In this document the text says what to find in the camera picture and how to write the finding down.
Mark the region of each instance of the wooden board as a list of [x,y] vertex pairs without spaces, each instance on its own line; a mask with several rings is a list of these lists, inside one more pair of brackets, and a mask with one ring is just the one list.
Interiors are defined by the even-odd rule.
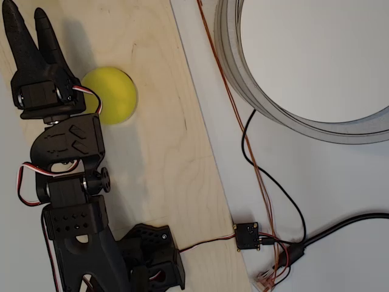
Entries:
[[[16,3],[35,40],[34,9],[46,11],[77,77],[96,67],[115,66],[137,86],[135,115],[124,124],[103,127],[104,163],[112,179],[105,197],[114,235],[120,238],[141,222],[169,224],[178,247],[184,248],[231,234],[232,221],[169,0]],[[4,30],[0,68],[9,87],[16,67]],[[21,126],[28,144],[43,130],[41,121],[21,121]],[[233,240],[201,246],[183,258],[186,291],[250,290]]]

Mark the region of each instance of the wire connector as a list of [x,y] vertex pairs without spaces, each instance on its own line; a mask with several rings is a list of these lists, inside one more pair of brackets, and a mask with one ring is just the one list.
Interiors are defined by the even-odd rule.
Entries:
[[259,273],[254,277],[252,284],[259,292],[270,292],[274,288],[274,281],[272,281],[273,269],[269,269],[264,273]]

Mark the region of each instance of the white surface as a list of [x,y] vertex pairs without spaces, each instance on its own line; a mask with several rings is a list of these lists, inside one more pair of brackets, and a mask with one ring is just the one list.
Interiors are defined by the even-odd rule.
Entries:
[[346,122],[389,105],[389,1],[245,0],[247,65],[287,111]]
[[[241,132],[196,1],[171,2],[232,217],[235,223],[258,220],[266,230],[269,225],[255,174],[241,155]],[[203,5],[213,18],[215,0],[203,0]],[[250,106],[239,97],[236,102],[246,120]],[[389,142],[349,146],[316,141],[260,114],[254,117],[249,136],[257,161],[295,198],[310,233],[355,212],[389,211]],[[298,214],[268,179],[266,185],[280,236],[298,237]],[[306,250],[277,292],[387,291],[388,240],[385,220],[360,222],[336,232]],[[248,273],[252,276],[267,268],[271,253],[270,248],[244,251]]]
[[[0,96],[0,290],[51,292],[50,262],[39,224],[42,208],[27,207],[16,195],[16,172],[22,162],[29,160],[29,148],[1,76]],[[30,171],[23,176],[22,193],[30,200],[36,199],[35,175]]]

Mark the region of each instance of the small circuit board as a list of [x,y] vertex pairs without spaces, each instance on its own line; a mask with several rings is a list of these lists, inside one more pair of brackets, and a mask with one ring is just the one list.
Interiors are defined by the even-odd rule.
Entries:
[[260,235],[257,222],[235,224],[233,228],[238,250],[260,248]]

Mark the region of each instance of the thin red wire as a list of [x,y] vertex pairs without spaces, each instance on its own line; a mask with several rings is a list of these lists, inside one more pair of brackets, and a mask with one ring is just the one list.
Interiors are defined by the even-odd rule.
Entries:
[[[260,235],[265,235],[265,236],[268,236],[268,237],[272,237],[272,238],[274,238],[274,239],[276,239],[276,240],[280,240],[280,239],[277,238],[276,236],[271,235],[271,234],[268,234],[268,233],[260,232]],[[284,270],[283,270],[279,275],[277,275],[277,268],[274,267],[274,269],[275,269],[275,272],[274,272],[274,274],[275,274],[274,280],[277,279],[278,277],[280,277],[282,274],[284,274],[285,271],[287,270],[288,266],[289,266],[289,253],[288,253],[288,251],[287,251],[287,248],[286,248],[286,246],[285,246],[282,242],[278,242],[278,244],[281,245],[281,246],[284,248],[284,250],[285,250],[285,254],[286,254],[286,264],[285,264]]]

